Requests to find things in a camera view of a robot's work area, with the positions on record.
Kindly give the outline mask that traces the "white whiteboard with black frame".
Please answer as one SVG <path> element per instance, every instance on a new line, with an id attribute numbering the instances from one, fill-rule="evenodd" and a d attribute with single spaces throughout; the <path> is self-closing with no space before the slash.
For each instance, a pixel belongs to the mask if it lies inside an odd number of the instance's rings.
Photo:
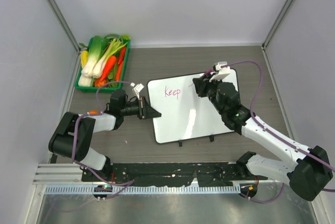
<path id="1" fill-rule="evenodd" d="M 163 144 L 231 133 L 207 97 L 196 94 L 192 79 L 202 73 L 150 80 L 149 102 L 161 113 L 153 119 L 154 137 Z"/>

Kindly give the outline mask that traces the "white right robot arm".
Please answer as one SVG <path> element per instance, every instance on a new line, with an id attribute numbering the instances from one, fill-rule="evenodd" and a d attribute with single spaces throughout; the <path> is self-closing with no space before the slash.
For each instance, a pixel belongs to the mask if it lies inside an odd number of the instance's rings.
<path id="1" fill-rule="evenodd" d="M 281 134 L 243 106 L 240 94 L 229 82 L 214 80 L 211 74 L 193 79 L 198 97 L 209 99 L 228 129 L 265 147 L 280 160 L 245 153 L 236 167 L 244 180 L 264 176 L 288 185 L 300 198 L 313 201 L 325 190 L 333 173 L 328 154 L 320 146 L 310 148 Z"/>

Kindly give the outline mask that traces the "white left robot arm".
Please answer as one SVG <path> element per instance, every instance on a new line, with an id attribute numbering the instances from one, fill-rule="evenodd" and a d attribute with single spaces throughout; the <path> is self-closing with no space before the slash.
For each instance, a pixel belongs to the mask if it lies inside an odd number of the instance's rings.
<path id="1" fill-rule="evenodd" d="M 162 114 L 152 108 L 145 97 L 128 99 L 126 92 L 119 89 L 112 92 L 102 113 L 66 112 L 49 141 L 48 149 L 53 154 L 92 169 L 99 181 L 107 181 L 112 176 L 113 166 L 110 158 L 91 148 L 92 136 L 101 131 L 117 130 L 126 116 L 151 119 L 161 117 Z"/>

